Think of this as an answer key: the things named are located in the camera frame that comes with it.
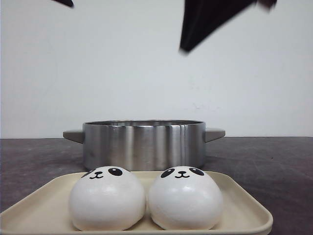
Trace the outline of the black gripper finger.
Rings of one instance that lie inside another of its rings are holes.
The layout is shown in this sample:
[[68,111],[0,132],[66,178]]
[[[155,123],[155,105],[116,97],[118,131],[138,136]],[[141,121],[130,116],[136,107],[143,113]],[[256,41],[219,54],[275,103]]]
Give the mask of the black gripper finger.
[[253,3],[253,0],[186,0],[180,49],[190,52],[218,27]]
[[67,7],[74,7],[74,3],[72,0],[54,0],[55,2],[58,2],[62,5],[65,5]]

